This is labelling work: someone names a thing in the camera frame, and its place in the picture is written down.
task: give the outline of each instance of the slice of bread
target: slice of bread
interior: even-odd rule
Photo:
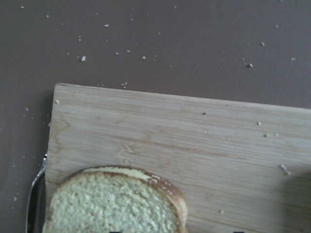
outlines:
[[[82,170],[54,193],[43,233],[185,233],[188,209],[168,180],[121,166]]]

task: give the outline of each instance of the tabletop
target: tabletop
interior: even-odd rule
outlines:
[[[311,108],[309,1],[2,1],[0,230],[23,232],[53,90]]]

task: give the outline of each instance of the wooden cutting board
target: wooden cutting board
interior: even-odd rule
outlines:
[[[308,109],[57,84],[47,204],[70,174],[100,165],[169,179],[190,233],[311,231]]]

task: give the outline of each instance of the brown crust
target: brown crust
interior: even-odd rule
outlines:
[[[118,168],[127,168],[127,169],[134,169],[134,170],[139,170],[142,171],[145,175],[150,176],[151,178],[148,179],[148,181],[145,181],[143,179],[140,179],[142,182],[147,183],[149,186],[155,188],[156,190],[160,191],[164,197],[166,197],[173,205],[174,209],[176,210],[176,216],[178,217],[180,224],[177,226],[177,231],[176,233],[184,233],[187,232],[187,229],[185,227],[186,224],[186,219],[188,216],[188,208],[187,208],[187,202],[186,198],[184,195],[180,192],[179,189],[177,189],[171,182],[168,180],[161,178],[159,176],[156,176],[153,173],[147,172],[143,169],[140,168],[133,168],[129,166],[97,166],[97,167],[89,167],[89,168],[101,168],[101,167],[118,167]],[[68,178],[66,178],[59,186],[61,188],[69,182],[71,179],[73,179],[75,176],[82,174],[84,170],[87,170],[89,168],[77,171],[70,175]],[[106,171],[94,171],[94,172],[102,172],[106,174],[120,174],[127,176],[126,174],[123,173],[116,173],[116,172],[106,172]]]

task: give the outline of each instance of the crumb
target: crumb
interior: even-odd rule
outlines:
[[[286,173],[288,176],[290,176],[290,175],[292,174],[289,170],[287,170],[287,168],[285,167],[285,165],[281,164],[280,167],[283,169],[283,171],[285,171],[285,173]]]

